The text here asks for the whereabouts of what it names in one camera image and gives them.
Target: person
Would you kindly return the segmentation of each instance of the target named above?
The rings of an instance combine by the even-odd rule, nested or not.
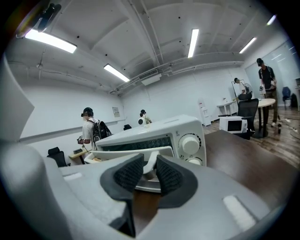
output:
[[[236,77],[234,82],[239,85],[241,94],[246,94],[246,89],[243,83]]]
[[[141,110],[141,114],[142,117],[146,119],[146,124],[152,123],[152,121],[150,120],[149,116],[146,115],[146,111],[145,110]]]
[[[85,123],[83,124],[82,127],[82,139],[78,141],[79,144],[89,144],[91,143],[92,150],[96,150],[96,146],[93,141],[93,126],[94,124],[92,122],[98,122],[98,119],[94,118],[94,112],[93,109],[90,107],[86,107],[83,110],[83,113],[81,114],[83,117],[83,120]]]
[[[272,127],[276,125],[277,115],[278,115],[278,103],[277,103],[277,90],[276,84],[277,80],[275,78],[273,69],[269,66],[266,66],[261,58],[256,60],[257,65],[260,67],[258,71],[259,78],[261,80],[260,90],[263,90],[263,87],[266,90],[266,98],[272,98],[275,100],[273,104],[273,122]]]

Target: light strip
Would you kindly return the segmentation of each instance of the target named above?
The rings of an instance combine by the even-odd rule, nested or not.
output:
[[[36,40],[42,43],[46,43],[55,47],[58,47],[62,50],[65,50],[69,53],[73,53],[75,49],[77,48],[76,45],[68,43],[64,40],[61,40],[57,37],[54,37],[50,34],[38,32],[36,30],[31,29],[26,35],[26,38]]]
[[[237,197],[230,195],[223,198],[223,203],[227,210],[232,215],[236,224],[245,232],[256,224],[254,217],[237,199]]]
[[[106,64],[104,66],[104,69],[109,71],[110,73],[114,74],[115,76],[117,76],[118,78],[122,79],[125,82],[129,82],[130,80],[128,78],[126,78],[122,73],[120,73],[118,70],[114,69],[111,65]]]
[[[282,60],[284,60],[285,58],[283,58]],[[279,60],[279,61],[277,61],[277,62],[281,62],[282,60]]]
[[[277,57],[275,57],[275,58],[278,58],[278,57],[280,57],[281,56],[281,54],[280,55],[278,55]],[[271,60],[274,60],[275,58],[273,58],[273,59],[271,59]]]
[[[247,45],[246,46],[244,46],[244,48],[240,51],[240,53],[243,53],[243,52],[245,52],[245,50],[247,49],[247,48],[249,48],[249,46],[251,45],[251,44],[253,44],[254,43],[254,41],[256,40],[256,38],[254,37],[254,38],[252,38],[251,40],[250,40],[250,42],[248,42],[247,43]]]
[[[270,18],[270,20],[268,20],[267,25],[268,25],[268,26],[271,25],[271,24],[274,22],[275,19],[276,19],[276,15],[273,15],[273,16]]]
[[[198,39],[199,29],[192,30],[191,42],[189,44],[188,58],[191,58],[194,55],[194,51],[196,48],[196,43]]]

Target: white t-shirt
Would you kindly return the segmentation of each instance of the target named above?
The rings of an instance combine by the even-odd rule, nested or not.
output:
[[[244,90],[245,93],[246,93],[246,89],[245,89],[244,84],[240,83],[239,86],[240,86],[240,93],[242,94],[242,93],[243,93],[243,90]]]
[[[146,123],[147,124],[150,123],[150,117],[149,116],[147,116],[146,114],[144,114],[142,117],[146,119]]]
[[[93,121],[93,122],[98,122],[99,120],[98,119],[95,119],[95,118],[89,118],[90,121]],[[82,138],[84,140],[90,140],[90,143],[92,145],[92,151],[95,151],[96,150],[96,146],[94,146],[94,141],[93,141],[93,124],[91,122],[88,122],[86,121],[83,125],[83,128],[82,128]]]

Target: wall sign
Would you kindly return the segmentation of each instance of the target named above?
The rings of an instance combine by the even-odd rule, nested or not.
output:
[[[119,109],[117,107],[112,107],[112,111],[115,118],[120,117]]]

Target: round table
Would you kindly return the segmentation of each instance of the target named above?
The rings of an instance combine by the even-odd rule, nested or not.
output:
[[[254,138],[264,138],[268,135],[267,123],[269,118],[269,106],[276,102],[275,99],[266,98],[258,102],[258,117],[259,117],[259,129],[255,131],[252,136]]]

